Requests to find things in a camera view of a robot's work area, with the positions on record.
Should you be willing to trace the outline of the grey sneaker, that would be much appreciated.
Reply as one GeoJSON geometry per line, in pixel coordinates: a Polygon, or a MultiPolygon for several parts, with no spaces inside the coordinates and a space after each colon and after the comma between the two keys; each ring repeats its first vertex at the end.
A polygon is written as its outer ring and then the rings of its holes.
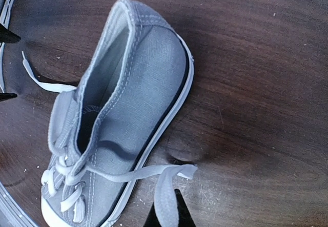
{"type": "Polygon", "coordinates": [[[49,121],[52,154],[41,210],[49,226],[112,226],[140,179],[157,176],[161,226],[178,226],[172,180],[195,165],[146,161],[191,88],[194,61],[184,40],[151,7],[113,5],[78,86],[38,82],[57,93],[49,121]]]}

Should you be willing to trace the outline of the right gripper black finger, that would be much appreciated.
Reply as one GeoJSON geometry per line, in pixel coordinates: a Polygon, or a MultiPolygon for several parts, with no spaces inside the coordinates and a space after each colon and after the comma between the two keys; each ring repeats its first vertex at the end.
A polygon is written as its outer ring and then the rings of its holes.
{"type": "MultiPolygon", "coordinates": [[[[196,227],[186,202],[179,189],[175,189],[175,196],[177,199],[177,209],[179,213],[179,224],[178,227],[196,227]]],[[[160,227],[160,223],[155,214],[154,205],[150,208],[146,221],[143,227],[160,227]]]]}

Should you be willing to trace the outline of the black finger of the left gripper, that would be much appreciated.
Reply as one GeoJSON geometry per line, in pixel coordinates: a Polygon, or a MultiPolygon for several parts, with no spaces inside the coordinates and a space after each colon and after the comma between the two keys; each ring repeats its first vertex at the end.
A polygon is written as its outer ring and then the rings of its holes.
{"type": "Polygon", "coordinates": [[[15,93],[1,93],[0,101],[10,100],[10,99],[14,99],[16,97],[17,97],[17,94],[15,94],[15,93]]]}
{"type": "Polygon", "coordinates": [[[0,43],[17,43],[20,37],[0,24],[0,43]]]}

